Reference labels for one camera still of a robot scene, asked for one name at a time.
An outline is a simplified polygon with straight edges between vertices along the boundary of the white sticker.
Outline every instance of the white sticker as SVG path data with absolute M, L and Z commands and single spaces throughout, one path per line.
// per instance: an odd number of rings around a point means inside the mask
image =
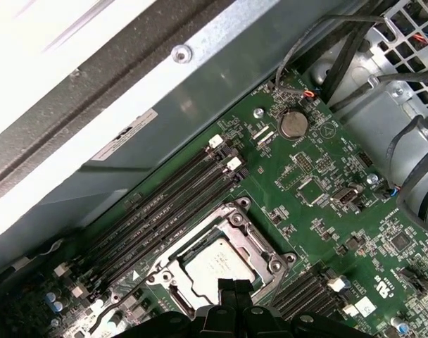
M 139 273 L 136 272 L 136 270 L 132 271 L 132 280 L 136 280 L 137 278 L 139 278 Z
M 158 113 L 153 109 L 146 111 L 143 115 L 139 116 L 133 123 L 126 127 L 115 139 L 105 145 L 102 150 L 96 153 L 96 155 L 91 158 L 91 161 L 106 160 L 123 144 L 127 143 L 129 139 L 135 136 L 143 127 L 148 125 L 156 116 L 158 116 Z
M 359 302 L 355 304 L 355 307 L 360 311 L 364 318 L 377 310 L 377 307 L 367 297 L 363 297 L 359 300 Z

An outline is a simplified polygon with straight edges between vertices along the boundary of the mounting hole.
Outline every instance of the mounting hole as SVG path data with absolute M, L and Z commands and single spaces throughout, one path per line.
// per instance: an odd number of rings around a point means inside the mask
M 242 199 L 240 204 L 241 206 L 248 206 L 250 204 L 250 201 L 248 199 Z

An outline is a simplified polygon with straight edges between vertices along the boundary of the capacitor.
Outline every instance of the capacitor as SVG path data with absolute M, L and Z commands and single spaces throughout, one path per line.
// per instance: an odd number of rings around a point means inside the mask
M 55 301 L 53 303 L 54 312 L 61 312 L 64 309 L 64 305 L 60 301 Z
M 391 318 L 391 325 L 397 330 L 398 333 L 407 334 L 410 331 L 410 327 L 407 322 L 400 317 Z
M 53 303 L 56 300 L 56 294 L 54 292 L 47 292 L 45 299 L 50 303 Z
M 113 314 L 113 316 L 109 319 L 107 326 L 109 327 L 109 330 L 114 330 L 122 321 L 123 314 L 120 311 L 117 311 Z
M 289 111 L 278 122 L 280 134 L 291 141 L 295 141 L 308 131 L 308 119 L 299 111 Z
M 57 318 L 53 318 L 52 320 L 51 320 L 51 322 L 50 322 L 50 326 L 51 327 L 58 327 L 59 326 L 59 319 L 57 319 Z

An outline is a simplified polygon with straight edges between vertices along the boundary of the cpu socket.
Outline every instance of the cpu socket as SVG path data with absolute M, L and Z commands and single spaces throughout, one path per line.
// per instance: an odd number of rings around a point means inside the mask
M 251 200 L 222 204 L 175 241 L 151 266 L 148 284 L 161 285 L 188 315 L 218 303 L 218 279 L 250 280 L 253 302 L 281 281 L 288 263 L 247 218 Z

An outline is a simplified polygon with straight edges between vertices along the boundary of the electrolytic capacitor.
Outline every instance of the electrolytic capacitor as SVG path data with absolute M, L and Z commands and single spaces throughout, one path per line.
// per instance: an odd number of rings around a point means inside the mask
M 114 330 L 122 321 L 123 314 L 120 311 L 117 311 L 108 321 L 109 330 Z
M 391 325 L 401 334 L 407 334 L 410 331 L 410 327 L 406 321 L 399 317 L 391 318 Z

